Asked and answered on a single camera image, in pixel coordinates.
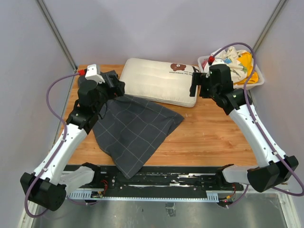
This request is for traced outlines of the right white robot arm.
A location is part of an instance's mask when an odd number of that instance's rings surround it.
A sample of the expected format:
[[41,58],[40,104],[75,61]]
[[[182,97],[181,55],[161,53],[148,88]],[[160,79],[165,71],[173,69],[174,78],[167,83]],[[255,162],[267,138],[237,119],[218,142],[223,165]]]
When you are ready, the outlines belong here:
[[228,189],[232,183],[250,185],[257,192],[264,192],[287,181],[299,162],[295,156],[288,156],[275,143],[260,121],[255,107],[245,90],[235,89],[230,69],[225,64],[209,67],[207,73],[194,72],[190,87],[190,96],[211,98],[222,108],[242,131],[254,152],[257,167],[229,164],[221,167],[215,178],[220,190]]

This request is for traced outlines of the cream pillow with bear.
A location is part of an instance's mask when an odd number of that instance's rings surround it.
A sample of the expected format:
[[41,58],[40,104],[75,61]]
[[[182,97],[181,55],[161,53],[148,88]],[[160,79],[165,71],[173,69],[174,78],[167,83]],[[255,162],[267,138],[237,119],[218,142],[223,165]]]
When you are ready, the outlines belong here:
[[192,74],[199,71],[192,65],[130,58],[120,80],[127,95],[191,108],[197,101],[190,96]]

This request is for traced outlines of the dark grey checked pillowcase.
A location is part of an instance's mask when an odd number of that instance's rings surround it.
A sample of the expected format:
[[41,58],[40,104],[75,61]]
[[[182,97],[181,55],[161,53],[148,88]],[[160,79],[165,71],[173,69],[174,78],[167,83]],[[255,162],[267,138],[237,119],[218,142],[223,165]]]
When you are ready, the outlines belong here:
[[131,95],[107,101],[100,114],[92,128],[95,140],[127,179],[184,120],[165,106]]

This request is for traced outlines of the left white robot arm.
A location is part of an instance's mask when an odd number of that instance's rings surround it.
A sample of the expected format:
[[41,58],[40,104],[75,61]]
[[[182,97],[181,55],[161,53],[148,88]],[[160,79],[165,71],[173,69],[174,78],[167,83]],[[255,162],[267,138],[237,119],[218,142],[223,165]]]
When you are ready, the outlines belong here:
[[73,191],[86,184],[96,188],[102,182],[100,168],[91,163],[85,163],[67,175],[62,172],[79,144],[103,118],[101,109],[109,100],[124,95],[125,83],[114,70],[98,72],[95,76],[90,76],[89,70],[80,70],[77,76],[83,77],[84,81],[79,85],[78,99],[67,120],[59,119],[64,127],[61,136],[41,164],[20,178],[25,193],[25,211],[32,218],[28,202],[56,211]]

